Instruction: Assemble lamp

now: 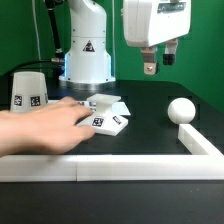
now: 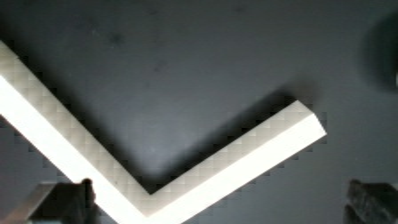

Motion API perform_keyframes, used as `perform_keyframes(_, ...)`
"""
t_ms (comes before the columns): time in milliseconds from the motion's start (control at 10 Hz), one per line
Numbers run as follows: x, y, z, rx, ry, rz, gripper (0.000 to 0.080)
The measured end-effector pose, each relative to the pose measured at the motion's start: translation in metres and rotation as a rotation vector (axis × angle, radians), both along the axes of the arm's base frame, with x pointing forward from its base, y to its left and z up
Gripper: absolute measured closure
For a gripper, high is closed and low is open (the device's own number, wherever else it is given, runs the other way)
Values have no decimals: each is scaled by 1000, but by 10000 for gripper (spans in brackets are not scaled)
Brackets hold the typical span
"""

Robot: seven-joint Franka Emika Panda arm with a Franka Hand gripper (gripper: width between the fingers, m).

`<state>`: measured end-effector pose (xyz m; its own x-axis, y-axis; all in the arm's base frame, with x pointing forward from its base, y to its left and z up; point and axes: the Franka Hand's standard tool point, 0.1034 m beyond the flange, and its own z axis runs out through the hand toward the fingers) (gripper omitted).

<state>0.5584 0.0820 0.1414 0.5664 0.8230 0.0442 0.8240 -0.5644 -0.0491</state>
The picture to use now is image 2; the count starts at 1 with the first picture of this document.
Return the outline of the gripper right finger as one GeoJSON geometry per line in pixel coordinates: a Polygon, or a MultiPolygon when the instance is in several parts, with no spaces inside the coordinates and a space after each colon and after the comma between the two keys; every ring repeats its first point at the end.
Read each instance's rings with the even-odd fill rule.
{"type": "Polygon", "coordinates": [[[398,224],[398,185],[350,181],[343,224],[398,224]]]}

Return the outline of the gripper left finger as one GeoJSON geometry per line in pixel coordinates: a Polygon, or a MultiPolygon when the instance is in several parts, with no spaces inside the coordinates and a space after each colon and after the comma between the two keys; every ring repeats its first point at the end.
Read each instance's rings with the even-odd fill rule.
{"type": "Polygon", "coordinates": [[[41,183],[0,224],[98,224],[92,181],[41,183]]]}

